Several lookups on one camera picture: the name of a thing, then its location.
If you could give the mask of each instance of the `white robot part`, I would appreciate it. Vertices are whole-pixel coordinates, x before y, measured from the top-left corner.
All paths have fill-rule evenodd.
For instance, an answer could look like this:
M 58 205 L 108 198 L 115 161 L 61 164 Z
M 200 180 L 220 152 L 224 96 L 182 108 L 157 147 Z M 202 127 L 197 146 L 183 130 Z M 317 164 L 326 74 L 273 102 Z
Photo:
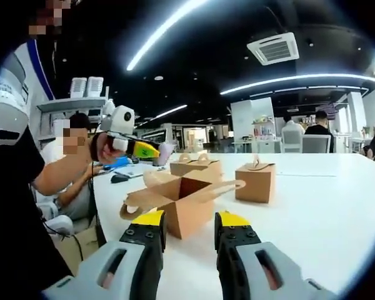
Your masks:
M 106 117 L 100 129 L 113 134 L 132 134 L 135 125 L 135 112 L 126 106 L 118 106 L 111 116 Z
M 115 111 L 115 104 L 112 99 L 108 99 L 102 109 L 102 114 L 105 116 L 110 116 L 113 114 L 114 111 Z
M 0 76 L 0 145 L 15 145 L 28 126 L 23 97 L 13 85 Z
M 126 152 L 128 148 L 128 140 L 127 139 L 114 139 L 112 142 L 112 147 L 114 149 Z

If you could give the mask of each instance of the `black ceiling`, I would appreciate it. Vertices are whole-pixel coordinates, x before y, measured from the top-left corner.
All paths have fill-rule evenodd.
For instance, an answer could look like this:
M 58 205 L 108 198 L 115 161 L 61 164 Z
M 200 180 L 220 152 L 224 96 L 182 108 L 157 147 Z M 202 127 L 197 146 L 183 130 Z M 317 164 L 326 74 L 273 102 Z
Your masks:
M 275 115 L 297 106 L 300 114 L 337 101 L 348 88 L 375 88 L 361 79 L 303 79 L 252 87 L 227 95 L 221 91 L 298 74 L 346 73 L 375 77 L 375 47 L 336 6 L 326 0 L 208 0 L 183 17 L 142 57 L 128 64 L 148 37 L 188 0 L 83 0 L 64 14 L 57 41 L 38 40 L 45 72 L 57 98 L 68 97 L 73 77 L 104 77 L 116 105 L 144 118 L 187 104 L 187 109 L 147 123 L 226 122 L 231 102 L 275 92 Z M 293 32 L 300 59 L 262 66 L 246 44 Z M 278 92 L 281 89 L 329 86 Z

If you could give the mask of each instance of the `cardboard box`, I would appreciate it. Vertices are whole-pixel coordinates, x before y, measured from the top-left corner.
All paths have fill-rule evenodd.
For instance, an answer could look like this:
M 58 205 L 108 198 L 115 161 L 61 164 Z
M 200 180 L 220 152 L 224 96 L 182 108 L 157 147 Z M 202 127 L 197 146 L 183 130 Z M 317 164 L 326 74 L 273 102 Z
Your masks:
M 275 175 L 275 164 L 260 163 L 258 157 L 255 157 L 254 162 L 235 171 L 236 180 L 246 183 L 244 188 L 236 190 L 236 199 L 268 203 L 274 196 Z
M 217 197 L 245 185 L 243 181 L 220 182 L 210 169 L 194 170 L 183 177 L 147 172 L 143 178 L 147 188 L 128 194 L 121 217 L 134 219 L 152 208 L 164 210 L 168 232 L 179 239 L 196 233 L 213 218 Z M 139 209 L 131 214 L 128 206 Z
M 190 171 L 202 171 L 207 168 L 211 168 L 217 176 L 222 176 L 221 162 L 209 159 L 205 153 L 200 155 L 198 159 L 191 159 L 189 154 L 183 153 L 179 160 L 171 162 L 169 167 L 171 168 L 171 174 L 175 176 L 182 177 Z

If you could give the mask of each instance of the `ceiling air conditioner vent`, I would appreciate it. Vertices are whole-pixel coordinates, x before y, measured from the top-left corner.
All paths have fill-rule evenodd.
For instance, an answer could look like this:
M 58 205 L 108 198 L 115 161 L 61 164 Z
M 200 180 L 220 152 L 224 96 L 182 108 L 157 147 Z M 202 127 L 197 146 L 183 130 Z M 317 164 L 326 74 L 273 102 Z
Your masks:
M 247 44 L 263 66 L 299 59 L 298 45 L 293 32 L 278 34 Z

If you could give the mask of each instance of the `computer mouse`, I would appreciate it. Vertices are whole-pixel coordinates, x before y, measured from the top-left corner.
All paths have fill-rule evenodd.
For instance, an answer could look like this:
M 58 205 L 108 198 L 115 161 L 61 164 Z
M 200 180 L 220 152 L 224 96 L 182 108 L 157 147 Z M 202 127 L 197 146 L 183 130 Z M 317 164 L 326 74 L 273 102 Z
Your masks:
M 124 181 L 128 181 L 128 180 L 129 180 L 129 177 L 126 176 L 126 175 L 115 174 L 115 175 L 111 178 L 111 183 L 123 183 Z

